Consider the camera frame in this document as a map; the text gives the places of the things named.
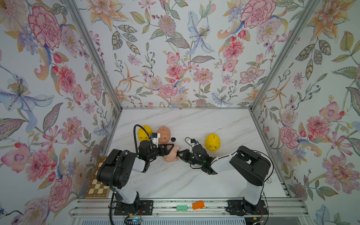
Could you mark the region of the pink piggy bank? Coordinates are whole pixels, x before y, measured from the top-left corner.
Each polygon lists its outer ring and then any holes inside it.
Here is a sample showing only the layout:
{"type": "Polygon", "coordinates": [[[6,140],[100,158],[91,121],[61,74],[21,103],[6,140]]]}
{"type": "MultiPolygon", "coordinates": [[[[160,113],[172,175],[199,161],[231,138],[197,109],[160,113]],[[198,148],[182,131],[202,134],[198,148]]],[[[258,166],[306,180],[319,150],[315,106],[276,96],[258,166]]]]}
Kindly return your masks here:
{"type": "Polygon", "coordinates": [[[160,134],[160,138],[158,140],[158,142],[160,144],[166,144],[169,143],[170,139],[171,139],[171,131],[168,127],[165,126],[161,126],[158,130],[157,133],[160,134]]]}
{"type": "Polygon", "coordinates": [[[164,160],[168,163],[176,162],[178,161],[177,152],[180,150],[180,147],[175,145],[174,148],[170,151],[171,156],[170,157],[164,157],[164,160]]]}

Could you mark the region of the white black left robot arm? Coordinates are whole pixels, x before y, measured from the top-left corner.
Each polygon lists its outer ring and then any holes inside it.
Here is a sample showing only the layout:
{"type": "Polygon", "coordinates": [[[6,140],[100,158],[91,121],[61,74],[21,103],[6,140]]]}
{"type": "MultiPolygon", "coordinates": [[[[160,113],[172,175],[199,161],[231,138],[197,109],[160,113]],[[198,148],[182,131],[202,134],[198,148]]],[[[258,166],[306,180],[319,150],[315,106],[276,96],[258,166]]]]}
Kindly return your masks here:
{"type": "Polygon", "coordinates": [[[114,149],[107,156],[97,173],[97,180],[108,186],[118,202],[134,204],[138,192],[126,188],[131,172],[145,173],[150,162],[157,157],[167,156],[175,147],[174,144],[154,144],[152,141],[141,141],[138,152],[114,149]]]}

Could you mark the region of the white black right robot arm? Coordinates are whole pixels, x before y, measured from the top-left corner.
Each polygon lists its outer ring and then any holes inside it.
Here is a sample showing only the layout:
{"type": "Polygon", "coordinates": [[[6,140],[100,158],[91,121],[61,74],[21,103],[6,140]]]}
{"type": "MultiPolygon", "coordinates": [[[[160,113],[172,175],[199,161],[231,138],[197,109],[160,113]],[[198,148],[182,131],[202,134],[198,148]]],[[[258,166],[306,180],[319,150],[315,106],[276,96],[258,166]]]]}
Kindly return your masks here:
{"type": "Polygon", "coordinates": [[[246,181],[245,203],[257,205],[269,173],[271,163],[259,152],[240,146],[236,152],[222,157],[211,157],[202,145],[197,144],[192,150],[177,153],[181,160],[191,166],[196,165],[208,175],[218,175],[228,170],[236,170],[246,181]]]}

